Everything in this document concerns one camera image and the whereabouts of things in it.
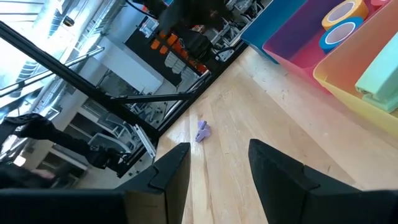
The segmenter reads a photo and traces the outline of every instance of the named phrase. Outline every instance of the plastic storage bin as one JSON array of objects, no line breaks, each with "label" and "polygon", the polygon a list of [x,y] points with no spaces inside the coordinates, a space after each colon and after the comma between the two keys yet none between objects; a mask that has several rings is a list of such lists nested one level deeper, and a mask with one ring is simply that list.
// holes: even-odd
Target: plastic storage bin
[{"label": "plastic storage bin", "polygon": [[313,76],[351,110],[398,136],[398,110],[391,114],[362,100],[355,83],[398,32],[398,1],[390,1],[316,67]]},{"label": "plastic storage bin", "polygon": [[[323,18],[343,0],[308,0],[262,48],[286,70],[321,88],[313,78],[313,70],[326,54],[319,46]],[[374,13],[370,0],[365,1],[369,16]]]},{"label": "plastic storage bin", "polygon": [[266,54],[262,45],[287,21],[307,0],[273,0],[265,10],[243,32],[241,39],[262,56]]}]

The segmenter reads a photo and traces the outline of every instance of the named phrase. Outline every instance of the yellow bin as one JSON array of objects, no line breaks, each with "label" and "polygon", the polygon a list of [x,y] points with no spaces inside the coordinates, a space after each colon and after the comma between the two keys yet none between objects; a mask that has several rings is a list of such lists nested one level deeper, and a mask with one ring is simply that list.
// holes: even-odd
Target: yellow bin
[{"label": "yellow bin", "polygon": [[355,83],[398,32],[398,0],[390,1],[323,59],[314,78],[348,108],[398,136],[398,110],[391,114],[362,100]]}]

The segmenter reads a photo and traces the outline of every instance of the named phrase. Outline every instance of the pink bin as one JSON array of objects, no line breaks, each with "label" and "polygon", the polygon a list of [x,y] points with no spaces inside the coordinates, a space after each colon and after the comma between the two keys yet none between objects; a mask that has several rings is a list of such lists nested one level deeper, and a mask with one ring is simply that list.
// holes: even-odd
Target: pink bin
[{"label": "pink bin", "polygon": [[[370,1],[365,0],[369,15],[373,15],[375,9]],[[264,43],[263,50],[290,73],[326,91],[314,79],[313,71],[326,56],[319,46],[321,36],[326,32],[322,27],[322,19],[341,2],[343,0],[308,0]]]}]

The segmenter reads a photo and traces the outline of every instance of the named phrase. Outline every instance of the metal frame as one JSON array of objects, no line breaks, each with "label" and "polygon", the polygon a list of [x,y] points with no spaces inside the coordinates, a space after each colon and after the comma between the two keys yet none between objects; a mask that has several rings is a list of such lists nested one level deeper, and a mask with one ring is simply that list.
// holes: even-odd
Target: metal frame
[{"label": "metal frame", "polygon": [[[30,40],[26,39],[20,33],[14,31],[8,25],[0,21],[0,38],[9,42],[15,48],[25,53],[28,57],[40,63],[66,82],[73,85],[77,90],[81,91],[89,98],[93,99],[110,113],[115,114],[131,126],[139,125],[147,136],[152,140],[154,146],[157,145],[159,138],[168,130],[171,125],[196,101],[196,99],[231,65],[231,63],[243,52],[247,45],[240,41],[236,44],[235,53],[226,62],[222,63],[216,71],[210,74],[202,75],[201,78],[186,93],[172,95],[147,95],[147,96],[127,96],[112,97],[90,82],[85,80],[79,74],[70,70],[67,66],[60,63],[48,53],[44,52]],[[148,103],[156,101],[178,101],[173,113],[166,117],[159,128],[154,128],[143,119],[131,112],[125,104],[128,103]],[[123,166],[118,170],[118,176],[122,177],[146,152],[144,146],[141,146],[132,155],[130,155]]]}]

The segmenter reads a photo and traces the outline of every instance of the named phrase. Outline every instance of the tape roll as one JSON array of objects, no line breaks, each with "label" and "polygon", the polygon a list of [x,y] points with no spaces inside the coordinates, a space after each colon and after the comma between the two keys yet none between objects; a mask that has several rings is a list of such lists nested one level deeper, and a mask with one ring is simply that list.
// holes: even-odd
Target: tape roll
[{"label": "tape roll", "polygon": [[324,33],[319,41],[319,46],[324,53],[329,53],[341,44],[363,23],[361,17],[345,19]]},{"label": "tape roll", "polygon": [[334,7],[322,20],[322,26],[325,30],[332,28],[337,23],[350,18],[365,18],[369,14],[369,9],[363,0],[347,0]]},{"label": "tape roll", "polygon": [[387,4],[390,0],[371,0],[371,5],[375,8],[378,9],[381,6]]}]

